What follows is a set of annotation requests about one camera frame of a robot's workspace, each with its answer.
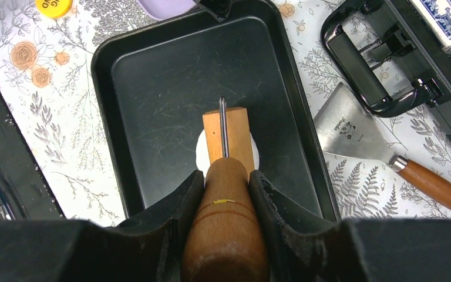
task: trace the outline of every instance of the spatula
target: spatula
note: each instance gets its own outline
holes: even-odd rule
[[[336,87],[314,122],[323,151],[381,160],[424,194],[451,209],[451,183],[388,148],[373,118],[343,83]]]

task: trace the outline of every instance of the brown wooden handle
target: brown wooden handle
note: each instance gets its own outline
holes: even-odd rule
[[[451,209],[451,183],[443,177],[412,160],[398,174],[431,199]]]
[[[211,164],[184,248],[181,281],[269,281],[267,249],[247,185],[239,160]]]

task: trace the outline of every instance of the wooden block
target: wooden block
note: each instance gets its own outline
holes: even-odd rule
[[[246,108],[227,108],[226,117],[229,156],[239,160],[243,164],[249,178],[250,173],[255,167],[253,163],[253,150],[251,148],[248,112]],[[223,156],[218,110],[207,112],[203,115],[203,126],[207,138],[210,163],[213,163]]]

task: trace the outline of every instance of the yellow bottle cap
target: yellow bottle cap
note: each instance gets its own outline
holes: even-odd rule
[[[35,0],[35,5],[42,15],[57,19],[66,15],[72,7],[73,0]]]

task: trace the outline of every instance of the white disc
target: white disc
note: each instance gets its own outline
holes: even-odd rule
[[[257,144],[253,140],[253,136],[250,133],[251,148],[253,150],[253,165],[255,169],[260,166],[260,156],[258,154]],[[198,143],[196,144],[196,166],[203,172],[204,176],[207,176],[208,168],[210,167],[210,157],[208,155],[207,137],[205,130],[200,133],[198,137]]]

